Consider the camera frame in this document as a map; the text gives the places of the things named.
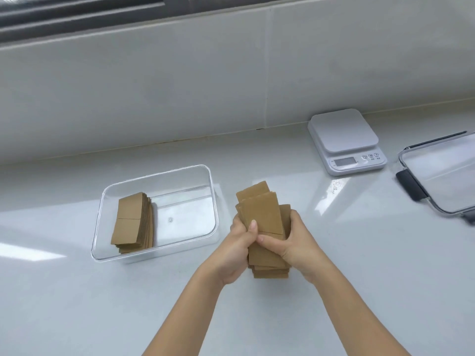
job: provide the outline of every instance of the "scale control panel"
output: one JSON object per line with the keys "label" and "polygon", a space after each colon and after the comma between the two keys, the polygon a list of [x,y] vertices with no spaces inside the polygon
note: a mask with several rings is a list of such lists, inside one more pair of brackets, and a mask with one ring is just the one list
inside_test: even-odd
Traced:
{"label": "scale control panel", "polygon": [[345,155],[342,157],[332,157],[328,159],[329,165],[336,171],[344,171],[353,168],[370,167],[385,163],[386,158],[379,150]]}

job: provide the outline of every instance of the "digital kitchen scale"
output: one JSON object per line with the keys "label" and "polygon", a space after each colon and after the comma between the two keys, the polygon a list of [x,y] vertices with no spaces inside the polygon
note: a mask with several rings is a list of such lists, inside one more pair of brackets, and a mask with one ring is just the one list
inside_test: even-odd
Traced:
{"label": "digital kitchen scale", "polygon": [[330,175],[374,170],[387,163],[378,137],[358,110],[315,115],[308,131]]}

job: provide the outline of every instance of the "white wall tile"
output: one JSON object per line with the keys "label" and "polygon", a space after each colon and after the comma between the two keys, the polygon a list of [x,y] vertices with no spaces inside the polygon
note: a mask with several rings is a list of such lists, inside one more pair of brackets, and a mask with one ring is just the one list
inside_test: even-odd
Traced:
{"label": "white wall tile", "polygon": [[306,0],[272,10],[268,126],[475,95],[475,0]]}
{"label": "white wall tile", "polygon": [[264,127],[265,13],[0,49],[0,162]]}

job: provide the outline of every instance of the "clear plastic container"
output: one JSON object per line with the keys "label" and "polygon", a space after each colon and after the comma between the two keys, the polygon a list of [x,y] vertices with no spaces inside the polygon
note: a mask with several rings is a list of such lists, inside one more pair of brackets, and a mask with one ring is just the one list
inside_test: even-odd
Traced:
{"label": "clear plastic container", "polygon": [[[111,245],[119,199],[137,192],[151,198],[153,247],[120,254]],[[218,225],[211,171],[205,165],[134,178],[112,184],[102,192],[91,254],[99,262],[136,262],[186,251],[217,242]]]}

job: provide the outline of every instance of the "white countertop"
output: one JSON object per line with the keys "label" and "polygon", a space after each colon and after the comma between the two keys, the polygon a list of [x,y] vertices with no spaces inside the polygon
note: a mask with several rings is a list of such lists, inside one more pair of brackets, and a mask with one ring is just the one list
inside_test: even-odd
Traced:
{"label": "white countertop", "polygon": [[[339,180],[305,124],[0,167],[2,355],[141,354],[216,245],[96,263],[99,199],[112,183],[195,164],[211,169],[221,238],[236,191],[266,180],[409,352],[473,355],[475,227],[411,201],[394,163],[405,146],[475,129],[474,112],[465,101],[366,115],[389,163]],[[201,355],[247,354],[345,352],[316,290],[292,269],[289,280],[246,271],[224,289]]]}

